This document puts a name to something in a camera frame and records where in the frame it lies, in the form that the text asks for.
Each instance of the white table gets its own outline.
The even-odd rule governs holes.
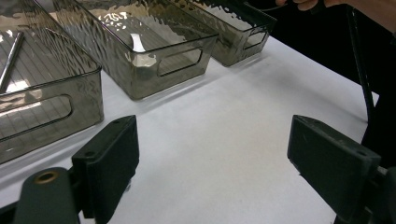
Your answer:
[[[1,165],[0,206],[18,200],[24,178],[69,168],[70,156],[111,120],[136,115],[140,163],[110,223],[334,221],[287,158],[291,118],[319,119],[360,142],[361,86],[272,37],[261,54],[228,68],[211,60],[205,75],[139,102],[102,78],[104,122]]]

